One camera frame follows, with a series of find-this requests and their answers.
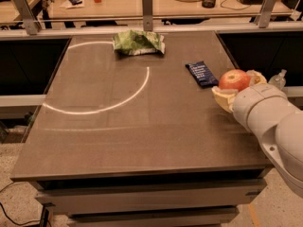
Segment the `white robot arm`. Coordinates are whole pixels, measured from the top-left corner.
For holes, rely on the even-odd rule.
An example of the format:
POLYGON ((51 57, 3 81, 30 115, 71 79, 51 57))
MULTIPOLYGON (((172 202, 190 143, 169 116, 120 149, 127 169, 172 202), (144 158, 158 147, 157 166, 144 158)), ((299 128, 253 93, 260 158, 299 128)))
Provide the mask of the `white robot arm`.
POLYGON ((266 79, 255 70, 233 69, 212 88, 216 102, 253 133, 284 182, 303 197, 303 112, 283 88, 286 71, 266 79))

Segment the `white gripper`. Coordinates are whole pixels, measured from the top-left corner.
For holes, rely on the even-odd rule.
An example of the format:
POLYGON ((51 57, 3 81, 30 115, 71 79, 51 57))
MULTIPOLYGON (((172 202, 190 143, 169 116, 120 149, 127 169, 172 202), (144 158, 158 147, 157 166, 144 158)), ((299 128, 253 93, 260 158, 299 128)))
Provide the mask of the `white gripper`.
POLYGON ((287 97, 276 86, 264 84, 267 79, 260 72, 248 70, 246 74, 250 77, 250 87, 239 93, 237 89, 220 89, 218 86, 213 86, 211 91, 215 101, 226 112, 233 113, 235 119, 249 130, 248 116, 258 103, 271 97, 283 99, 287 97))

